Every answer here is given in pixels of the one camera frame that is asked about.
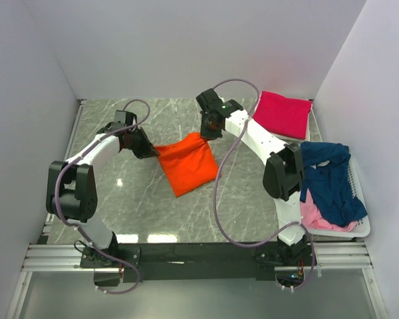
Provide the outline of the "orange t-shirt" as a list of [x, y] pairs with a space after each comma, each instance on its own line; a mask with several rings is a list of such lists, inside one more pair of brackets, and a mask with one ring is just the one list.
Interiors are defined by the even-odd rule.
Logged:
[[176, 197], [185, 195], [213, 181], [218, 172], [217, 162], [208, 141], [198, 132], [165, 146], [156, 146], [158, 161]]

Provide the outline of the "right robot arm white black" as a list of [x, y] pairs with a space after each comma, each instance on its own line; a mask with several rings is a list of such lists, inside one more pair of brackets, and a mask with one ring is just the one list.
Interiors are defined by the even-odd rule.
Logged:
[[235, 136], [233, 147], [246, 145], [263, 163], [263, 187], [275, 202], [278, 230], [276, 251], [266, 257], [276, 265], [293, 265], [307, 246], [301, 224], [300, 194], [304, 178], [303, 158], [297, 144], [287, 144], [258, 124], [237, 101], [223, 101], [210, 88], [196, 97], [201, 108], [201, 137], [216, 140], [223, 132]]

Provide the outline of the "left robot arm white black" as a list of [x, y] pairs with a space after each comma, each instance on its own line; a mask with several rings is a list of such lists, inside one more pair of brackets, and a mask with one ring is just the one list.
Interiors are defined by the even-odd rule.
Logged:
[[84, 255], [105, 267], [120, 260], [116, 235], [96, 214], [98, 195], [95, 175], [122, 150], [139, 160], [158, 157], [137, 115], [117, 110], [114, 120], [101, 128], [93, 141], [66, 161], [49, 166], [46, 209], [66, 226], [74, 227], [86, 241]]

